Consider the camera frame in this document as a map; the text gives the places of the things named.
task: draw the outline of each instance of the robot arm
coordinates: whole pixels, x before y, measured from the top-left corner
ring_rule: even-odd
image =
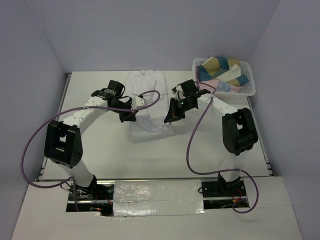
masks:
[[[197,108],[222,123],[223,144],[231,153],[219,166],[221,169],[241,169],[247,151],[258,141],[252,114],[248,108],[238,109],[214,97],[206,89],[200,90],[193,80],[180,84],[182,91],[173,89],[175,97],[170,100],[168,115],[164,122],[184,119],[185,112]],[[224,186],[233,185],[240,179],[240,172],[228,171],[218,175]]]
[[[136,96],[126,102],[121,101],[125,86],[111,80],[107,88],[95,91],[82,110],[76,111],[62,121],[51,121],[47,127],[44,155],[54,163],[59,164],[67,174],[75,179],[77,187],[94,194],[98,191],[96,177],[87,169],[82,160],[83,147],[81,136],[93,124],[105,109],[88,108],[89,106],[112,107],[117,109],[136,109],[144,106],[145,100]],[[119,119],[136,121],[136,111],[113,111],[119,114]]]

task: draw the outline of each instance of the wire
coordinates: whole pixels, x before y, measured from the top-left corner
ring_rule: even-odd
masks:
[[[77,204],[77,186],[76,186],[76,180],[73,178],[73,199],[74,199],[74,207],[77,212],[79,212],[78,204]]]
[[[211,87],[211,88],[213,89],[213,91],[212,91],[211,94],[214,94],[214,93],[217,91],[217,89],[216,89],[215,87],[210,86],[209,84],[206,84],[206,83],[203,83],[203,82],[197,82],[197,83]],[[187,148],[186,148],[186,165],[187,165],[188,169],[189,169],[192,173],[197,174],[197,175],[212,175],[212,174],[219,174],[219,173],[225,173],[225,172],[238,172],[238,171],[243,172],[244,174],[246,174],[246,175],[250,178],[250,180],[252,181],[252,183],[253,183],[253,185],[254,185],[254,188],[255,188],[255,191],[256,191],[255,202],[254,202],[254,204],[252,205],[252,207],[249,208],[248,210],[246,210],[246,211],[238,211],[238,210],[235,208],[236,204],[238,204],[238,203],[240,203],[240,202],[246,201],[246,199],[240,199],[240,200],[238,200],[238,201],[236,201],[236,202],[234,202],[234,203],[232,204],[232,209],[233,209],[236,213],[238,213],[238,214],[250,213],[250,212],[257,206],[257,204],[258,204],[258,201],[259,201],[259,189],[258,189],[257,183],[255,182],[255,180],[253,179],[253,177],[252,177],[248,172],[246,172],[245,170],[242,170],[242,169],[224,169],[224,170],[216,170],[216,171],[209,171],[209,172],[198,172],[198,171],[193,170],[192,167],[191,167],[191,165],[190,165],[189,155],[190,155],[190,147],[191,147],[192,140],[194,139],[194,136],[195,136],[195,134],[196,134],[196,131],[197,131],[197,129],[198,129],[198,127],[199,127],[202,119],[205,117],[207,111],[208,111],[209,108],[211,107],[211,104],[213,103],[213,101],[214,101],[214,98],[213,98],[213,96],[211,96],[211,99],[210,99],[210,102],[209,102],[208,106],[207,106],[207,107],[205,108],[205,110],[203,111],[201,117],[199,118],[198,122],[196,123],[196,125],[195,125],[195,127],[194,127],[194,129],[193,129],[193,131],[192,131],[192,134],[191,134],[190,139],[189,139],[189,142],[188,142],[188,146],[187,146]]]
[[[112,205],[113,203],[108,199],[107,195],[105,195],[102,191],[100,191],[100,193],[102,194],[102,196],[105,197],[105,199],[108,201],[108,204]]]
[[[123,91],[121,93],[121,97],[124,95],[125,91],[126,91],[126,86],[123,85]]]
[[[135,112],[135,111],[139,111],[139,110],[144,110],[144,109],[150,108],[151,106],[155,105],[160,99],[160,93],[158,91],[156,91],[156,90],[145,91],[145,92],[141,93],[141,95],[148,94],[148,93],[156,93],[158,95],[157,99],[154,102],[152,102],[151,104],[147,105],[147,106],[138,107],[136,109],[121,109],[121,108],[108,107],[108,106],[87,106],[86,108],[88,108],[88,109],[104,109],[104,110],[119,111],[119,112]],[[74,178],[71,176],[71,177],[67,178],[66,180],[62,180],[61,182],[53,184],[53,185],[47,185],[46,186],[46,185],[39,185],[39,184],[33,183],[27,177],[27,175],[25,173],[24,162],[25,162],[25,156],[26,156],[26,153],[27,153],[27,150],[28,150],[28,147],[29,147],[31,141],[35,138],[35,136],[39,133],[39,131],[44,126],[46,126],[52,120],[56,119],[57,117],[59,117],[59,116],[61,116],[63,114],[66,114],[66,113],[69,113],[69,112],[73,112],[73,111],[77,111],[77,110],[83,110],[83,109],[84,109],[84,107],[81,106],[81,107],[71,108],[71,109],[68,109],[68,110],[65,110],[65,111],[62,111],[62,112],[58,113],[57,115],[51,117],[50,119],[45,121],[43,124],[41,124],[40,127],[38,127],[38,129],[35,130],[35,132],[28,139],[28,141],[26,142],[26,144],[24,146],[24,149],[23,149],[23,152],[22,152],[22,156],[21,156],[21,160],[20,160],[20,171],[21,171],[23,179],[28,184],[30,184],[33,187],[39,188],[39,189],[51,189],[51,188],[55,188],[55,187],[61,186],[62,184],[65,184],[68,181],[71,181],[71,180],[73,180],[73,182],[75,181]]]

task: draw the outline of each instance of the white table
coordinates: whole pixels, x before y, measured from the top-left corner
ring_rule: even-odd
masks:
[[[106,88],[109,80],[125,84],[128,71],[73,72],[67,87],[62,111],[82,106],[95,90]],[[177,84],[192,79],[191,71],[164,71],[169,97]],[[249,107],[247,99],[229,99],[227,103],[238,108]],[[129,141],[129,126],[120,123],[118,114],[108,112],[91,125],[82,136],[83,161],[98,179],[165,179],[198,178],[186,165],[186,149],[191,132],[201,110],[186,112],[186,119],[173,123],[175,136],[145,143]],[[190,161],[199,172],[219,169],[219,163],[228,158],[222,142],[222,126],[207,115],[192,142]],[[243,169],[252,176],[269,176],[260,142],[248,152]],[[50,160],[42,180],[60,180],[67,174]]]
[[[191,71],[164,73],[169,90],[193,77]],[[124,83],[127,74],[125,71],[74,72],[62,111],[81,106],[93,91],[107,87],[110,79]],[[246,99],[226,102],[238,108],[248,107]],[[199,178],[186,166],[186,148],[201,113],[200,110],[188,111],[186,119],[173,123],[175,136],[133,144],[128,139],[128,125],[120,123],[118,115],[109,112],[83,135],[85,164],[98,179]],[[260,192],[256,209],[248,214],[237,214],[232,209],[211,209],[196,215],[144,217],[66,212],[68,191],[29,185],[12,239],[302,240],[282,178],[269,176],[260,142],[248,153],[243,169],[257,176],[254,179]],[[200,125],[190,157],[196,170],[206,172],[218,169],[219,163],[228,157],[222,143],[221,125],[212,117],[205,117]],[[48,160],[41,179],[66,177],[59,166]],[[244,179],[244,184],[252,206],[255,189],[248,178]]]
[[[211,209],[197,215],[144,217],[66,212],[68,191],[29,186],[12,240],[302,240],[282,178],[255,180],[260,200],[248,214]],[[252,206],[254,187],[249,179],[244,184]]]

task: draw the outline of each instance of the gray wall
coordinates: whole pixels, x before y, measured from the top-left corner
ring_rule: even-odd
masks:
[[[64,71],[23,0],[0,1],[0,239],[13,234],[27,184],[19,165],[32,132],[58,110]],[[26,158],[31,179],[43,160],[44,132]]]
[[[320,237],[320,1],[282,0],[250,59],[268,157],[305,240]]]
[[[190,70],[248,60],[280,0],[26,0],[71,71]]]

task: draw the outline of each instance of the plastic basket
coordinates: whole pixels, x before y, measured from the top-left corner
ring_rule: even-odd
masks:
[[[203,64],[205,61],[207,61],[208,58],[196,58],[193,60],[192,64],[192,72],[194,75],[194,80],[197,80],[197,75],[196,75],[196,67],[200,66]],[[249,79],[249,81],[243,85],[243,88],[239,92],[223,92],[223,91],[217,91],[215,95],[220,96],[220,97],[231,97],[231,96],[238,96],[238,97],[248,97],[248,96],[253,96],[256,94],[256,84],[255,84],[255,79],[254,75],[252,73],[252,69],[249,65],[249,63],[245,61],[240,61],[240,68],[241,68],[241,74],[246,75],[246,77]]]

